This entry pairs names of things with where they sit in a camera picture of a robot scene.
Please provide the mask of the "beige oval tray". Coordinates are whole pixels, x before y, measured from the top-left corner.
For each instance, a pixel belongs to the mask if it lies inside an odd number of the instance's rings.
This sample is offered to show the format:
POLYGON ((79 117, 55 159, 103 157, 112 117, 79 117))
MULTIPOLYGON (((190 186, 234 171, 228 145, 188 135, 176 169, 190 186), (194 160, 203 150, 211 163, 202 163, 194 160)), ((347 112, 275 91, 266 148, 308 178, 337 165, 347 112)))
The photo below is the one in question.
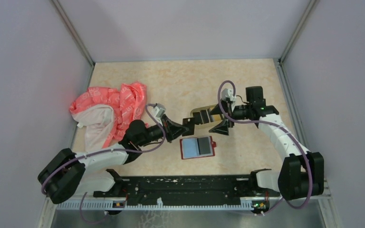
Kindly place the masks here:
POLYGON ((198 127, 214 127, 222 122, 222 114, 211 114, 211 110, 217 107, 217 104, 194 108, 190 112, 190 117, 194 118, 195 125, 198 127))

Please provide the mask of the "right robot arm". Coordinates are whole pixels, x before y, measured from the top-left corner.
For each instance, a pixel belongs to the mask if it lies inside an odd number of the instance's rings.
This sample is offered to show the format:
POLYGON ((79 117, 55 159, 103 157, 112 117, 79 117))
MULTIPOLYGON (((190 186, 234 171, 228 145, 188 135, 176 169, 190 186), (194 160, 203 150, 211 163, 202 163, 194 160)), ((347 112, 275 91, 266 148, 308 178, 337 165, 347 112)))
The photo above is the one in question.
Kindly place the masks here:
POLYGON ((221 114, 222 121, 211 133, 229 135, 235 124, 255 124, 268 138, 282 159, 279 172, 263 169, 251 173, 249 191, 255 196, 267 189, 279 192, 285 200, 321 195, 324 192, 324 158, 302 145, 283 123, 279 111, 268 105, 261 86, 246 88, 245 104, 236 104, 235 88, 219 87, 218 103, 211 114, 221 114))

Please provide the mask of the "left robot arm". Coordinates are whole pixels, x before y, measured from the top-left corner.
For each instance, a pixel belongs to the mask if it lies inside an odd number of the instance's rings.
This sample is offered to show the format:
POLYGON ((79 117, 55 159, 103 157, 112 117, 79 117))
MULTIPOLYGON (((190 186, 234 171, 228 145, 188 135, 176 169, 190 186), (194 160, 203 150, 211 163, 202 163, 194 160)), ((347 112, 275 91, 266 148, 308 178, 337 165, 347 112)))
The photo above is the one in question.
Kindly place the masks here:
POLYGON ((37 179, 41 191, 54 204, 62 203, 80 192, 101 191, 111 196, 123 192, 123 183, 113 177, 108 168, 135 161, 150 143, 172 142, 180 136, 192 135, 196 120, 184 118, 179 124, 165 114, 160 123, 146 127, 141 120, 129 124, 124 137, 118 143, 92 152, 75 153, 62 149, 39 173, 37 179))

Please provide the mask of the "black credit card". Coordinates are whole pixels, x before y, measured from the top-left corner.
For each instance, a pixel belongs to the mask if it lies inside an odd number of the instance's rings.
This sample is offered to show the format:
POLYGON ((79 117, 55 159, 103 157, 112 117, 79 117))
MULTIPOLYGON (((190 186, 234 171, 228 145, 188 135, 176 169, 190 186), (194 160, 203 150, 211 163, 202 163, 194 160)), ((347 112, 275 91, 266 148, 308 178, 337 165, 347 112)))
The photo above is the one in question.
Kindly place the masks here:
POLYGON ((196 125, 208 124, 210 119, 206 110, 200 110, 193 112, 193 117, 195 117, 196 125))

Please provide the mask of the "red card holder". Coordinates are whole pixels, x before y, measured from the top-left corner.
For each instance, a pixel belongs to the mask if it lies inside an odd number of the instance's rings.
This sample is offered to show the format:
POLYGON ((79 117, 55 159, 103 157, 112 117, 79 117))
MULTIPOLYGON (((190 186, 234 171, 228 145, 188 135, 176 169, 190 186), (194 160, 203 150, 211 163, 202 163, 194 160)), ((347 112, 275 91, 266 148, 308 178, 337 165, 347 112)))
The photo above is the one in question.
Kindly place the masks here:
POLYGON ((211 136, 191 137, 180 140, 181 159, 198 159, 215 156, 216 142, 211 136))

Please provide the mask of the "gold credit card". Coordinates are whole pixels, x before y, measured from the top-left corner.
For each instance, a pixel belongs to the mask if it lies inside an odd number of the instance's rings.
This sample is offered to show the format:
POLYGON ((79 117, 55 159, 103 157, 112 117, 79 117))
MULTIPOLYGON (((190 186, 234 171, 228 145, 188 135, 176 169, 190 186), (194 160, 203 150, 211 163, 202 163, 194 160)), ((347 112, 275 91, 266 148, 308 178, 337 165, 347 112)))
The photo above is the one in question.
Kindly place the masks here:
POLYGON ((218 106, 209 109, 209 117, 211 122, 223 120, 223 114, 218 106))

